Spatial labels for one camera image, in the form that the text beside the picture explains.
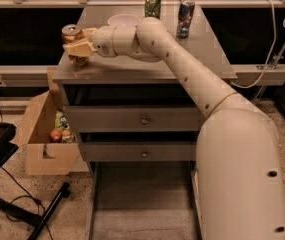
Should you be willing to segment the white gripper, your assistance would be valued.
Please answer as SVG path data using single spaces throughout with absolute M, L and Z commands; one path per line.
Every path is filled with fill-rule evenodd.
M 63 49 L 68 55 L 77 57 L 91 57 L 97 52 L 102 57 L 113 58 L 116 53 L 113 48 L 113 32 L 115 28 L 103 26 L 99 29 L 84 28 L 84 36 L 81 40 L 64 44 Z

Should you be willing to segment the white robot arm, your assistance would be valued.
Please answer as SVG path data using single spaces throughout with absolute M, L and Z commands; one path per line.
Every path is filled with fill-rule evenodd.
M 285 240 L 279 134 L 273 120 L 183 48 L 157 18 L 88 28 L 67 54 L 163 61 L 205 117 L 196 145 L 203 240 Z

